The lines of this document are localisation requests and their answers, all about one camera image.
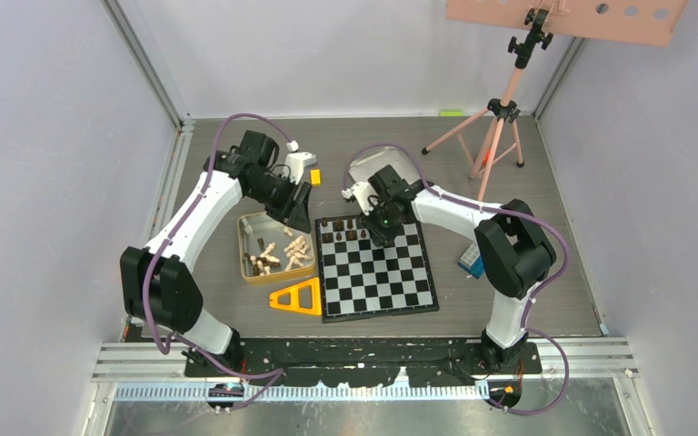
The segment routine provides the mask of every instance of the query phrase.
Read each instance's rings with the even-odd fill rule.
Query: chessboard
[[[439,310],[421,224],[376,246],[355,216],[315,220],[323,322]]]

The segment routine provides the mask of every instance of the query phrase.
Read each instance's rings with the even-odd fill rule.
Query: white panel
[[[544,115],[609,330],[667,434],[698,434],[698,2],[666,49],[591,41]]]
[[[501,96],[510,37],[525,35],[448,21],[445,0],[130,2],[160,76],[200,118],[476,111]],[[569,41],[537,48],[515,97],[521,109],[535,107]]]
[[[100,2],[0,1],[0,434],[80,431],[174,136]]]

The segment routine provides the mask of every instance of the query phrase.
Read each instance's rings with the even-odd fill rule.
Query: yellow triangle
[[[299,299],[299,292],[307,286],[311,286],[312,288],[311,309],[301,307],[301,301]],[[279,297],[283,295],[290,295],[290,304],[279,303]],[[272,294],[269,295],[269,306],[281,311],[321,316],[323,314],[323,302],[320,296],[320,278],[314,277],[313,279],[309,279],[305,282],[300,282],[298,284],[294,284],[293,286],[288,286],[282,290],[272,292]]]

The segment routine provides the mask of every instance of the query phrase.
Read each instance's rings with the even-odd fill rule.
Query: concrete floor
[[[357,149],[386,141],[398,143],[418,154],[422,147],[460,121],[460,118],[450,117],[407,117],[294,119],[278,123],[298,141],[303,151],[317,155],[323,180],[320,187],[312,190],[309,209],[313,220],[359,212],[356,204],[346,203],[340,194],[347,159]],[[484,118],[465,132],[465,139],[473,145],[473,154],[477,152],[489,122],[490,118]],[[536,216],[563,233],[573,249],[568,273],[543,292],[534,306],[529,324],[558,336],[600,335],[579,253],[573,244],[539,132],[530,117],[520,117],[517,122],[525,167],[517,168],[513,155],[498,163],[484,199],[506,203],[518,198],[527,202]],[[197,122],[179,185],[176,210],[196,184],[218,125],[218,120]],[[271,135],[285,149],[284,140],[276,131],[255,121],[233,122],[221,140],[220,149],[238,144],[247,129]],[[504,132],[500,152],[511,143],[511,132]],[[434,183],[453,193],[476,196],[480,181],[468,179],[469,165],[455,139],[422,156],[422,161],[427,178]],[[271,309],[268,306],[269,293],[298,281],[253,286],[243,280],[237,261],[240,253],[236,221],[241,215],[262,210],[263,207],[256,202],[243,199],[210,237],[194,269],[194,278],[204,296],[204,307],[243,336],[475,336],[480,334],[490,318],[494,292],[490,283],[485,278],[468,278],[456,266],[470,242],[429,224],[424,225],[424,238],[440,303],[439,312],[323,324],[320,317]],[[563,252],[552,236],[550,239],[558,252],[558,264],[553,267],[555,271]]]

